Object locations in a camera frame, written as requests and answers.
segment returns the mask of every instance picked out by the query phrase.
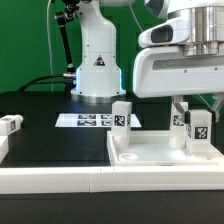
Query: paper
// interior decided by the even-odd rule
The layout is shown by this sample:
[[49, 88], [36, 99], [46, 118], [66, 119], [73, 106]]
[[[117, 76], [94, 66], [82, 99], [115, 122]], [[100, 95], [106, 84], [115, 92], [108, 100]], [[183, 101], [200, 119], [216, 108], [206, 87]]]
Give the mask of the paper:
[[[60, 114], [55, 127], [101, 127], [112, 126], [111, 114]], [[131, 127], [140, 128], [135, 114], [131, 115]]]

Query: warning label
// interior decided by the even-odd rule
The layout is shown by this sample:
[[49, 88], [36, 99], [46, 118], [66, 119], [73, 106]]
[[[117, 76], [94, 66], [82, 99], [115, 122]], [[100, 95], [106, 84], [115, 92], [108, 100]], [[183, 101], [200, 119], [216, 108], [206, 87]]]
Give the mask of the warning label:
[[104, 63], [103, 58], [102, 58], [101, 55], [97, 58], [97, 60], [96, 60], [96, 62], [94, 63], [94, 65], [95, 65], [95, 66], [105, 66], [105, 63]]

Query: cable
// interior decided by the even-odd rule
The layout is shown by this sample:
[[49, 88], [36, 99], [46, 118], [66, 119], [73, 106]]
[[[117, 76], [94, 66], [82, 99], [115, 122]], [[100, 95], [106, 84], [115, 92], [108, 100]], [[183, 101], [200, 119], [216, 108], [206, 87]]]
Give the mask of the cable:
[[64, 82], [37, 82], [37, 83], [29, 83], [26, 86], [23, 87], [23, 90], [21, 92], [24, 92], [26, 88], [33, 85], [47, 85], [47, 84], [64, 84]]
[[51, 29], [50, 29], [50, 5], [52, 0], [49, 0], [47, 5], [47, 39], [48, 39], [48, 48], [49, 48], [49, 58], [50, 58], [50, 71], [53, 75], [53, 56], [52, 56], [52, 43], [51, 43]]
[[132, 16], [133, 16], [133, 18], [134, 18], [134, 20], [135, 20], [138, 28], [140, 29], [141, 32], [143, 32], [144, 30], [142, 29], [142, 27], [141, 27], [141, 25], [140, 25], [140, 23], [139, 23], [136, 15], [135, 15], [135, 12], [134, 12], [133, 7], [132, 7], [132, 4], [131, 4], [131, 0], [129, 0], [128, 3], [129, 3], [129, 8], [131, 10]]
[[29, 87], [30, 85], [33, 85], [39, 81], [42, 81], [42, 80], [46, 80], [46, 79], [52, 79], [52, 78], [63, 78], [63, 75], [49, 75], [49, 76], [42, 76], [42, 77], [39, 77], [39, 78], [36, 78], [36, 79], [33, 79], [32, 81], [28, 82], [27, 84], [25, 84], [24, 86], [20, 87], [18, 89], [18, 91], [20, 92], [23, 92], [27, 87]]

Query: green wall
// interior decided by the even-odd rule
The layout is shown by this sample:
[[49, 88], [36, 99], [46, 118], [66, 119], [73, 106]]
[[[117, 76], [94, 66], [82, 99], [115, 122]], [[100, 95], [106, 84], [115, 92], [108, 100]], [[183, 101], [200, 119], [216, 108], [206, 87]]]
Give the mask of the green wall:
[[[17, 90], [28, 81], [50, 75], [47, 42], [48, 0], [1, 0], [0, 1], [0, 92]], [[144, 7], [144, 0], [133, 5], [143, 29], [160, 22]], [[51, 35], [54, 74], [66, 71], [66, 62], [59, 29], [54, 15], [63, 10], [56, 0], [51, 5]], [[137, 43], [140, 31], [129, 7], [102, 8], [104, 17], [117, 28], [117, 64], [123, 71], [123, 87], [132, 90], [132, 70], [135, 56], [140, 51]], [[72, 56], [76, 67], [81, 63], [81, 32], [78, 20], [67, 25]], [[31, 87], [30, 90], [51, 90], [51, 86]]]

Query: black tabletop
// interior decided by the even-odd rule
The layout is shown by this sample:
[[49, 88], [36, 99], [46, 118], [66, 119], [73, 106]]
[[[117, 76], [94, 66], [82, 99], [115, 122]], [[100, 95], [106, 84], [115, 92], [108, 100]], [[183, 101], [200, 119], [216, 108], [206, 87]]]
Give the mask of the black tabletop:
[[[132, 112], [141, 130], [168, 130], [170, 99], [137, 99]], [[203, 107], [193, 98], [191, 107]], [[56, 128], [60, 113], [111, 113], [111, 104], [78, 103], [63, 93], [9, 92], [0, 95], [0, 115], [21, 114], [22, 129], [9, 137], [1, 167], [110, 166], [108, 128]], [[223, 122], [213, 144], [223, 148]], [[223, 223], [224, 191], [155, 191], [0, 195], [0, 223]]]

